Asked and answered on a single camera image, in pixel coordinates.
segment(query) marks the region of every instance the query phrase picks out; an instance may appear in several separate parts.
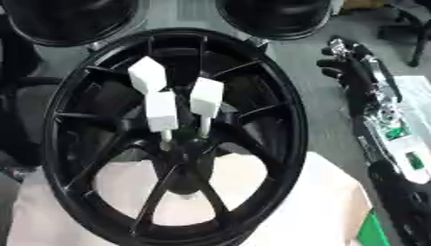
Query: white foam block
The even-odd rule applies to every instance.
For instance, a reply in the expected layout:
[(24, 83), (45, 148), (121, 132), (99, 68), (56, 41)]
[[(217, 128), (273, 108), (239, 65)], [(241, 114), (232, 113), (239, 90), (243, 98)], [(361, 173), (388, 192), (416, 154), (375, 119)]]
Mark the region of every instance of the white foam block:
[(190, 95), (191, 111), (203, 117), (216, 118), (223, 101), (224, 83), (198, 78)]
[(166, 86), (165, 68), (150, 57), (144, 57), (129, 67), (133, 87), (142, 94), (158, 92)]
[(172, 91), (148, 93), (145, 96), (145, 110), (151, 132), (178, 129), (175, 94)]

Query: black rim in background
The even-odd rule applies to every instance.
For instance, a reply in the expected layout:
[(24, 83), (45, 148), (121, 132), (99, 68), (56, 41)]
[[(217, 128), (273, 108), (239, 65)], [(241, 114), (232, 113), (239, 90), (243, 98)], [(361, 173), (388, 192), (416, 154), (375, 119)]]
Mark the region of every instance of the black rim in background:
[(250, 14), (249, 16), (244, 17), (243, 15), (246, 10), (241, 10), (240, 12), (232, 12), (231, 10), (227, 9), (226, 3), (234, 1), (235, 0), (215, 1), (216, 8), (220, 15), (223, 17), (223, 19), (226, 20), (226, 22), (228, 22), (231, 26), (247, 34), (250, 34), (253, 37), (267, 39), (294, 40), (311, 36), (317, 33), (326, 25), (332, 14), (330, 1), (327, 1), (328, 3), (326, 6), (324, 6), (324, 9), (321, 13), (322, 17), (320, 21), (316, 24), (304, 27), (301, 30), (292, 30), (292, 28), (289, 28), (287, 23), (278, 23), (278, 25), (271, 24), (268, 26), (262, 25), (257, 27), (255, 26), (255, 22), (259, 19), (259, 16)]
[[(152, 213), (170, 183), (170, 174), (181, 166), (167, 168), (137, 220), (112, 208), (94, 191), (94, 176), (124, 149), (142, 149), (155, 157), (156, 164), (158, 157), (165, 156), (157, 140), (153, 141), (158, 137), (142, 126), (141, 114), (125, 117), (126, 111), (142, 102), (142, 96), (130, 86), (126, 69), (144, 56), (166, 67), (169, 87), (177, 93), (180, 108), (187, 107), (190, 89), (198, 76), (226, 84), (224, 102), (237, 110), (221, 112), (211, 136), (191, 148), (197, 146), (193, 153), (198, 162), (200, 156), (211, 154), (220, 143), (234, 142), (263, 161), (268, 172), (266, 180), (236, 209), (228, 210), (199, 170), (192, 167), (188, 172), (215, 210), (212, 221), (184, 227), (152, 223)], [(115, 100), (100, 96), (107, 84), (115, 86)], [(302, 102), (281, 68), (251, 44), (200, 29), (143, 32), (95, 52), (64, 80), (45, 118), (43, 167), (56, 197), (78, 223), (119, 245), (238, 245), (292, 190), (308, 142)], [(258, 122), (261, 140), (243, 127), (253, 121)], [(180, 123), (182, 128), (193, 129), (195, 118), (186, 117)], [(80, 139), (87, 128), (100, 129), (111, 137), (91, 149), (97, 144), (92, 144), (90, 138)], [(185, 137), (182, 143), (190, 142)], [(88, 152), (96, 154), (83, 154), (76, 145), (88, 145)]]

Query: chair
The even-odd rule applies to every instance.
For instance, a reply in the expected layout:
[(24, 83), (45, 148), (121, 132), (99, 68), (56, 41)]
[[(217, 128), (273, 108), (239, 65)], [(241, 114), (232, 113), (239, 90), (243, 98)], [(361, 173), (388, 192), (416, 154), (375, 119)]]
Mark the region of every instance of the chair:
[[(418, 5), (425, 7), (429, 12), (431, 12), (431, 1), (430, 0), (415, 0)], [(401, 6), (397, 6), (396, 4), (390, 5), (390, 7), (398, 10), (398, 18), (395, 20), (397, 23), (401, 23), (403, 21), (408, 21), (407, 25), (390, 25), (380, 27), (378, 32), (378, 37), (385, 39), (386, 34), (389, 30), (404, 30), (409, 33), (414, 33), (418, 36), (415, 53), (412, 59), (408, 62), (408, 64), (412, 67), (419, 66), (420, 58), (423, 55), (426, 44), (431, 36), (431, 18), (423, 22), (420, 20), (415, 14), (409, 12), (408, 10), (403, 9)]]

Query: green object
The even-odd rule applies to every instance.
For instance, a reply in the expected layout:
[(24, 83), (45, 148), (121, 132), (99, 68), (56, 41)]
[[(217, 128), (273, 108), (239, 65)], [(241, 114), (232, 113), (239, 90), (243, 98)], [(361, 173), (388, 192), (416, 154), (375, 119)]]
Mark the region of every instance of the green object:
[(368, 214), (357, 239), (363, 246), (391, 246), (374, 210)]
[(423, 164), (422, 160), (414, 152), (407, 153), (406, 157), (415, 170), (420, 170), (425, 167), (425, 164)]
[(386, 138), (389, 140), (394, 140), (405, 135), (407, 135), (407, 131), (404, 127), (394, 128), (386, 132)]

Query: gray floor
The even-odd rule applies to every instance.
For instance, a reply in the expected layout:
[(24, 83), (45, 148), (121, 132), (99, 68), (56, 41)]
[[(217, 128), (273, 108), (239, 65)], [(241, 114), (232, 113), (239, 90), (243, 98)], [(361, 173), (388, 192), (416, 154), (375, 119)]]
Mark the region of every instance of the gray floor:
[[(415, 8), (415, 11), (421, 12), (421, 9)], [(145, 14), (148, 21), (137, 27)], [(349, 16), (335, 17), (321, 32), (312, 37), (273, 42), (268, 53), (286, 71), (302, 95), (310, 123), (310, 150), (320, 153), (364, 184), (377, 207), (387, 234), (393, 245), (397, 246), (400, 244), (369, 183), (362, 152), (352, 137), (347, 117), (342, 113), (345, 103), (340, 89), (334, 80), (323, 77), (316, 67), (316, 61), (321, 58), (320, 48), (330, 36), (337, 34), (367, 45), (386, 62), (395, 75), (426, 75), (431, 79), (429, 69), (431, 45), (425, 53), (421, 67), (413, 69), (405, 64), (412, 52), (413, 39), (404, 36), (402, 42), (389, 42), (375, 38), (377, 27), (392, 24), (392, 21), (393, 13), (386, 10), (356, 12)], [(234, 30), (220, 18), (214, 0), (142, 1), (139, 15), (131, 23), (130, 29), (135, 32), (145, 28), (180, 26), (207, 28), (244, 37), (244, 34)], [(46, 60), (39, 75), (54, 77), (66, 76), (87, 55), (87, 51), (82, 47), (69, 49), (39, 47), (38, 50)], [(52, 88), (33, 89), (23, 91), (21, 94), (21, 113), (24, 118), (29, 119), (26, 125), (35, 140), (40, 138), (38, 129), (41, 113), (39, 109), (32, 108), (33, 102), (46, 101), (52, 91)], [(8, 204), (8, 201), (13, 199), (14, 192), (11, 190), (16, 190), (15, 185), (0, 177), (0, 208), (2, 204)]]

